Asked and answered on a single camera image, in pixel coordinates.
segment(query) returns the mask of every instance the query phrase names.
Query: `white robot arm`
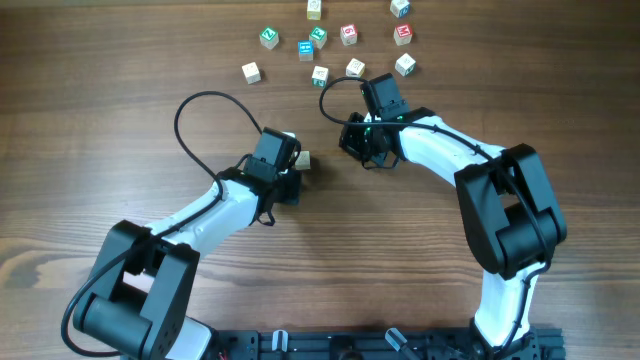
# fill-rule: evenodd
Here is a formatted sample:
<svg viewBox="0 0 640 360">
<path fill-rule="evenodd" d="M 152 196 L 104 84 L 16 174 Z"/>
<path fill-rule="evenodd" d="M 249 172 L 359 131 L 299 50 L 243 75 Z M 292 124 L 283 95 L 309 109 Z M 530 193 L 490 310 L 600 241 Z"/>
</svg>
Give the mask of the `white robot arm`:
<svg viewBox="0 0 640 360">
<path fill-rule="evenodd" d="M 321 94 L 323 115 L 344 125 L 340 146 L 363 167 L 371 161 L 388 168 L 384 161 L 393 152 L 456 187 L 467 242 L 484 268 L 472 328 L 487 358 L 521 349 L 538 275 L 549 268 L 553 249 L 566 238 L 564 217 L 537 154 L 524 144 L 511 149 L 485 144 L 449 127 L 429 109 L 409 111 L 390 74 L 358 81 L 366 117 L 332 118 L 322 107 L 326 90 Z M 516 194 L 520 202 L 505 209 L 500 196 L 506 193 Z"/>
</svg>

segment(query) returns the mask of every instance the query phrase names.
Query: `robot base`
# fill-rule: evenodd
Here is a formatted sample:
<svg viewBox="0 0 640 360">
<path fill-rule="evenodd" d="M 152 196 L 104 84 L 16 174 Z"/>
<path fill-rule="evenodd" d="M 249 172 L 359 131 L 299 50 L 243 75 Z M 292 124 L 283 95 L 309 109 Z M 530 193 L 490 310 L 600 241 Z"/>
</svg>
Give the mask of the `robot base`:
<svg viewBox="0 0 640 360">
<path fill-rule="evenodd" d="M 446 328 L 406 332 L 408 347 L 423 360 L 484 359 L 474 352 L 468 328 Z M 226 360 L 402 360 L 385 340 L 385 333 L 325 332 L 289 333 L 287 351 L 272 350 L 272 333 L 256 331 L 215 332 L 203 359 Z M 531 327 L 526 348 L 507 356 L 510 360 L 564 360 L 564 339 L 560 329 Z"/>
</svg>

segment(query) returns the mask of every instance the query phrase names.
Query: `wire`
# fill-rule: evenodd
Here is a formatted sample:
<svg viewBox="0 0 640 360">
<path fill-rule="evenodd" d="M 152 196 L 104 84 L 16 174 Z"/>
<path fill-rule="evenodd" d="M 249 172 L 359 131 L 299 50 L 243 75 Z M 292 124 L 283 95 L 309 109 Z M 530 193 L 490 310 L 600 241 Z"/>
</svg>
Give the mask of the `wire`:
<svg viewBox="0 0 640 360">
<path fill-rule="evenodd" d="M 507 340 L 504 342 L 504 344 L 500 347 L 500 349 L 496 352 L 496 359 L 501 359 L 503 358 L 505 355 L 505 352 L 509 349 L 509 347 L 511 346 L 511 343 L 513 342 L 513 339 L 515 338 L 515 335 L 518 331 L 518 329 L 520 327 L 522 327 L 522 318 L 524 317 L 524 310 L 527 304 L 527 297 L 529 295 L 529 289 L 531 287 L 531 280 L 533 280 L 534 277 L 536 277 L 537 275 L 543 274 L 545 272 L 547 272 L 549 270 L 549 268 L 551 267 L 551 258 L 552 255 L 551 252 L 549 251 L 547 244 L 544 240 L 544 234 L 542 233 L 542 229 L 540 228 L 540 224 L 538 223 L 538 220 L 536 219 L 533 211 L 531 210 L 531 207 L 529 206 L 528 202 L 526 201 L 524 195 L 522 194 L 522 192 L 518 189 L 518 187 L 515 184 L 515 180 L 513 179 L 513 177 L 508 174 L 502 167 L 500 167 L 498 164 L 495 163 L 495 159 L 493 157 L 491 157 L 491 155 L 487 154 L 484 150 L 482 150 L 482 148 L 478 145 L 478 144 L 473 144 L 471 142 L 469 142 L 467 139 L 464 139 L 462 137 L 460 137 L 457 134 L 454 134 L 452 132 L 449 132 L 447 130 L 441 129 L 436 125 L 426 125 L 426 124 L 416 124 L 416 123 L 396 123 L 396 122 L 384 122 L 384 121 L 380 121 L 380 122 L 368 122 L 368 123 L 354 123 L 354 122 L 349 122 L 349 121 L 344 121 L 344 120 L 340 120 L 337 119 L 329 114 L 327 114 L 327 112 L 324 110 L 324 106 L 323 106 L 323 100 L 324 100 L 324 96 L 327 93 L 327 91 L 333 87 L 335 84 L 339 83 L 339 82 L 343 82 L 343 81 L 358 81 L 361 82 L 365 85 L 367 85 L 368 87 L 370 87 L 369 85 L 369 81 L 365 80 L 365 79 L 361 79 L 361 78 L 356 78 L 356 77 L 341 77 L 341 78 L 337 78 L 335 80 L 333 80 L 332 82 L 330 82 L 329 84 L 327 84 L 327 86 L 322 90 L 322 93 L 320 93 L 320 100 L 319 100 L 319 106 L 320 106 L 320 112 L 322 113 L 322 115 L 324 115 L 324 117 L 326 117 L 327 119 L 329 119 L 330 121 L 336 123 L 336 124 L 341 124 L 344 126 L 351 126 L 351 127 L 395 127 L 395 128 L 406 128 L 406 127 L 417 127 L 417 128 L 421 128 L 421 129 L 427 129 L 433 132 L 439 132 L 443 135 L 446 135 L 458 142 L 460 142 L 461 144 L 467 146 L 468 148 L 472 149 L 473 151 L 475 151 L 477 154 L 479 154 L 480 156 L 484 157 L 485 159 L 487 159 L 487 163 L 489 164 L 489 166 L 493 167 L 496 172 L 498 173 L 498 176 L 504 180 L 504 182 L 507 184 L 508 186 L 508 190 L 514 194 L 517 198 L 518 201 L 520 201 L 520 204 L 522 205 L 522 207 L 525 210 L 525 213 L 527 215 L 527 217 L 529 218 L 529 221 L 531 222 L 531 225 L 533 226 L 533 230 L 536 233 L 536 237 L 538 239 L 538 243 L 540 245 L 540 247 L 543 249 L 544 252 L 544 267 L 535 270 L 533 272 L 531 272 L 524 280 L 523 280 L 523 286 L 524 286 L 524 291 L 522 292 L 522 298 L 520 301 L 520 306 L 518 308 L 518 313 L 516 316 L 516 320 L 514 321 L 513 327 L 511 328 L 511 331 L 509 332 L 509 336 L 507 337 Z"/>
<path fill-rule="evenodd" d="M 85 349 L 82 349 L 81 347 L 79 347 L 78 345 L 76 345 L 73 342 L 73 340 L 71 340 L 71 337 L 69 336 L 69 321 L 71 320 L 71 315 L 73 314 L 74 309 L 76 308 L 76 306 L 78 305 L 78 302 L 80 302 L 80 299 L 82 299 L 84 294 L 98 280 L 100 280 L 100 278 L 102 276 L 104 276 L 107 272 L 109 272 L 111 269 L 113 269 L 121 261 L 125 260 L 129 256 L 136 255 L 138 252 L 142 251 L 147 246 L 149 246 L 149 245 L 153 244 L 154 242 L 162 239 L 163 237 L 180 230 L 186 224 L 190 223 L 191 221 L 193 221 L 193 220 L 197 219 L 198 217 L 202 216 L 202 214 L 204 214 L 207 211 L 211 210 L 220 200 L 222 200 L 222 194 L 223 194 L 223 191 L 224 191 L 224 189 L 222 187 L 222 181 L 220 180 L 218 175 L 213 172 L 213 170 L 211 170 L 205 163 L 203 163 L 202 160 L 200 160 L 187 147 L 187 144 L 185 144 L 184 140 L 182 140 L 182 136 L 180 136 L 180 129 L 179 129 L 178 124 L 179 124 L 180 114 L 182 114 L 182 110 L 192 100 L 194 100 L 196 98 L 199 98 L 201 96 L 222 96 L 222 97 L 224 97 L 226 99 L 229 99 L 229 100 L 233 101 L 236 105 L 238 105 L 247 114 L 247 116 L 249 116 L 249 119 L 251 120 L 253 125 L 256 127 L 258 132 L 260 134 L 262 134 L 262 129 L 260 129 L 260 126 L 258 125 L 256 120 L 253 118 L 253 115 L 251 115 L 249 110 L 246 107 L 244 107 L 244 105 L 242 105 L 238 100 L 236 100 L 231 95 L 228 95 L 228 94 L 225 94 L 225 93 L 221 93 L 221 92 L 218 92 L 218 91 L 203 91 L 203 92 L 199 92 L 197 94 L 193 94 L 193 95 L 189 96 L 188 98 L 186 98 L 182 102 L 182 104 L 180 104 L 180 106 L 178 107 L 178 110 L 176 111 L 175 118 L 173 120 L 173 130 L 174 130 L 176 139 L 178 140 L 178 143 L 180 144 L 180 146 L 182 147 L 184 152 L 186 152 L 187 155 L 193 161 L 196 162 L 196 164 L 198 164 L 207 174 L 209 174 L 213 178 L 213 181 L 218 186 L 218 193 L 216 194 L 214 199 L 207 206 L 205 206 L 202 209 L 198 210 L 197 212 L 195 212 L 191 216 L 189 216 L 186 219 L 184 219 L 184 220 L 182 220 L 182 221 L 170 226 L 165 231 L 162 231 L 162 232 L 160 232 L 160 233 L 158 233 L 156 235 L 153 235 L 153 236 L 149 237 L 148 239 L 144 240 L 140 244 L 135 245 L 134 247 L 129 248 L 126 251 L 123 251 L 120 255 L 118 255 L 115 258 L 113 258 L 111 261 L 109 261 L 107 264 L 105 264 L 103 267 L 101 267 L 99 270 L 97 270 L 93 275 L 91 275 L 89 277 L 89 279 L 87 279 L 87 281 L 84 283 L 84 285 L 82 285 L 80 287 L 80 289 L 78 289 L 78 291 L 73 296 L 73 298 L 71 298 L 71 301 L 69 301 L 69 305 L 67 305 L 67 308 L 65 309 L 64 315 L 62 316 L 62 322 L 61 322 L 61 325 L 60 325 L 60 335 L 62 337 L 62 341 L 65 343 L 65 345 L 67 345 L 67 347 L 69 349 L 71 349 L 73 352 L 75 352 L 78 355 L 85 356 L 85 357 L 94 357 L 94 358 L 112 357 L 112 356 L 120 356 L 120 355 L 122 355 L 122 353 L 119 352 L 119 351 L 96 352 L 96 351 L 85 350 Z M 240 164 L 242 164 L 242 161 L 244 161 L 246 158 L 248 158 L 248 156 L 251 156 L 251 155 L 250 154 L 244 155 L 240 159 L 240 162 L 238 162 L 238 165 L 236 165 L 236 167 L 239 167 Z"/>
<path fill-rule="evenodd" d="M 251 156 L 251 154 L 244 154 L 242 155 L 242 157 L 240 158 L 240 160 L 238 161 L 238 163 L 236 164 L 236 166 L 234 166 L 234 168 L 239 168 L 240 165 L 242 165 L 242 163 L 247 160 L 249 157 Z"/>
</svg>

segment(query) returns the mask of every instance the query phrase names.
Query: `white cube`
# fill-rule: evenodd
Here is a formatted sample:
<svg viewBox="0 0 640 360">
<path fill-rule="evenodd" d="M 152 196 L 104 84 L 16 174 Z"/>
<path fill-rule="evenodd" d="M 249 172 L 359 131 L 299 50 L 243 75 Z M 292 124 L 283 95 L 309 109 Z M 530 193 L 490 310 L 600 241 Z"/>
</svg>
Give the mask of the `white cube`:
<svg viewBox="0 0 640 360">
<path fill-rule="evenodd" d="M 271 27 L 267 26 L 260 33 L 260 44 L 262 44 L 262 46 L 266 47 L 269 50 L 278 45 L 279 41 L 280 37 L 278 36 L 278 32 Z"/>
<path fill-rule="evenodd" d="M 309 34 L 309 40 L 313 43 L 313 46 L 322 49 L 327 42 L 327 30 L 316 26 Z"/>
<path fill-rule="evenodd" d="M 320 20 L 322 17 L 322 0 L 307 1 L 307 19 Z"/>
<path fill-rule="evenodd" d="M 400 59 L 396 61 L 396 70 L 402 76 L 407 76 L 416 68 L 416 61 L 413 60 L 409 54 L 400 56 Z"/>
<path fill-rule="evenodd" d="M 298 41 L 300 61 L 313 61 L 313 43 L 309 40 Z"/>
<path fill-rule="evenodd" d="M 328 79 L 329 69 L 323 68 L 322 66 L 316 66 L 313 69 L 313 75 L 311 75 L 313 86 L 325 87 Z"/>
<path fill-rule="evenodd" d="M 393 30 L 393 38 L 396 40 L 396 45 L 406 45 L 411 42 L 413 37 L 413 30 L 409 24 L 398 25 Z"/>
<path fill-rule="evenodd" d="M 391 12 L 397 18 L 404 17 L 409 13 L 409 0 L 391 0 Z"/>
<path fill-rule="evenodd" d="M 260 81 L 260 70 L 256 63 L 253 62 L 251 64 L 244 65 L 242 67 L 242 72 L 244 73 L 244 77 L 247 78 L 247 82 L 249 84 Z"/>
<path fill-rule="evenodd" d="M 364 63 L 358 59 L 351 59 L 347 65 L 347 76 L 361 77 L 364 74 Z"/>
<path fill-rule="evenodd" d="M 358 42 L 358 29 L 354 24 L 345 25 L 340 28 L 340 39 L 344 46 L 353 45 Z"/>
</svg>

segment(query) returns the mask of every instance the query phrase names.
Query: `wood grain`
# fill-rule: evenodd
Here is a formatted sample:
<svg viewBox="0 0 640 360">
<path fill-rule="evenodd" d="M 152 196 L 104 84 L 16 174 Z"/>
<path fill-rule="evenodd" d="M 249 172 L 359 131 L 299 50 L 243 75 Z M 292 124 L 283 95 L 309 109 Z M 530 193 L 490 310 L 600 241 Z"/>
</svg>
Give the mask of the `wood grain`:
<svg viewBox="0 0 640 360">
<path fill-rule="evenodd" d="M 539 282 L 531 321 L 564 329 L 571 359 L 640 357 L 640 26 L 637 2 L 414 1 L 413 42 L 397 47 L 388 1 L 0 11 L 0 358 L 68 359 L 66 302 L 108 229 L 167 216 L 210 184 L 172 134 L 178 104 L 228 92 L 262 126 L 295 132 L 318 163 L 297 207 L 252 226 L 200 265 L 189 314 L 219 329 L 462 326 L 477 309 L 481 269 L 455 192 L 402 164 L 366 172 L 336 145 L 317 109 L 314 64 L 331 77 L 352 57 L 366 77 L 393 72 L 413 107 L 437 111 L 488 143 L 541 154 L 569 225 Z M 355 23 L 358 44 L 338 29 Z M 266 25 L 280 31 L 262 48 Z M 313 64 L 296 42 L 329 30 Z M 246 84 L 256 61 L 263 81 Z M 355 85 L 327 109 L 365 110 Z M 184 113 L 184 137 L 213 169 L 257 134 L 223 99 Z M 100 348 L 75 334 L 86 346 Z"/>
</svg>

